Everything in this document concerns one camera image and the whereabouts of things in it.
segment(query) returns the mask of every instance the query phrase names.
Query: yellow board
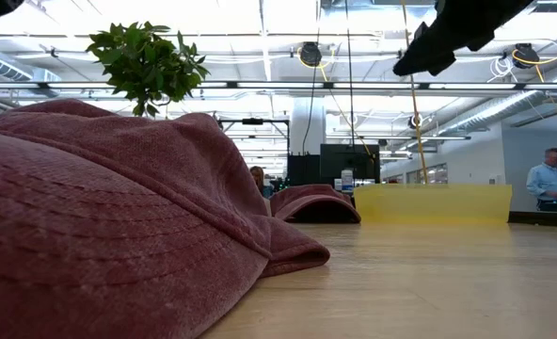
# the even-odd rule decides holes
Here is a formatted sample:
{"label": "yellow board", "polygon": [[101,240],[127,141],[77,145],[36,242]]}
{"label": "yellow board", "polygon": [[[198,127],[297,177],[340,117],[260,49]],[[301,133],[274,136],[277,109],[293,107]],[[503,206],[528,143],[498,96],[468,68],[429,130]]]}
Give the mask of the yellow board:
{"label": "yellow board", "polygon": [[512,196],[510,185],[387,184],[354,189],[363,223],[505,223]]}

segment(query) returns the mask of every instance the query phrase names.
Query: desk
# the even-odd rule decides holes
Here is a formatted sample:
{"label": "desk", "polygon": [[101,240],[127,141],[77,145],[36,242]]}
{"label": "desk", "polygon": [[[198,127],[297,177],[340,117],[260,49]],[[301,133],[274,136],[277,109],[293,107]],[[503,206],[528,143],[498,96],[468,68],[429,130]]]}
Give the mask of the desk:
{"label": "desk", "polygon": [[557,228],[296,225],[326,266],[258,281],[203,338],[557,338]]}

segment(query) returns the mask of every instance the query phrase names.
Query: maroon cap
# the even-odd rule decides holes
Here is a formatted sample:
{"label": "maroon cap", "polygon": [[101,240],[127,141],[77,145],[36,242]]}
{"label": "maroon cap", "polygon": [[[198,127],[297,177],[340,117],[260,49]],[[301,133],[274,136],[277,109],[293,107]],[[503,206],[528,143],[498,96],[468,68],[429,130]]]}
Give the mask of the maroon cap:
{"label": "maroon cap", "polygon": [[361,218],[348,195],[330,185],[294,186],[270,198],[272,215],[292,222],[359,223]]}
{"label": "maroon cap", "polygon": [[328,256],[266,216],[207,115],[0,115],[0,338],[194,337],[260,277]]}

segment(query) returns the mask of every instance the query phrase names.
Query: white pillar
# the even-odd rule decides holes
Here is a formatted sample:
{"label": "white pillar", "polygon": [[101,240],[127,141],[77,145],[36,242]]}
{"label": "white pillar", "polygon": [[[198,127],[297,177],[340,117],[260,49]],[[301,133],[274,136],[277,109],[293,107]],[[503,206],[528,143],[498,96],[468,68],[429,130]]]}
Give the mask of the white pillar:
{"label": "white pillar", "polygon": [[[320,144],[326,142],[326,111],[325,98],[294,98],[294,109],[291,113],[291,150],[293,155],[303,155],[304,151],[310,154],[320,154]],[[304,137],[308,130],[306,143]]]}

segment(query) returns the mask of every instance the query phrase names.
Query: leaves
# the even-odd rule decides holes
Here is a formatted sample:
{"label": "leaves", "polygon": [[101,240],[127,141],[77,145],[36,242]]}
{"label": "leaves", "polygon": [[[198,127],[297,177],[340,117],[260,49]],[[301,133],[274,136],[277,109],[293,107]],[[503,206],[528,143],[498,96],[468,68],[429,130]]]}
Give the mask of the leaves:
{"label": "leaves", "polygon": [[[170,40],[155,33],[168,32],[164,25],[149,22],[124,27],[111,24],[109,32],[90,35],[92,44],[87,48],[104,65],[103,74],[110,74],[107,84],[115,87],[114,93],[125,91],[125,98],[136,100],[133,114],[155,116],[156,106],[179,102],[185,95],[192,95],[209,71],[202,64],[197,45],[184,44],[178,32],[178,49]],[[164,95],[167,101],[160,104]]]}

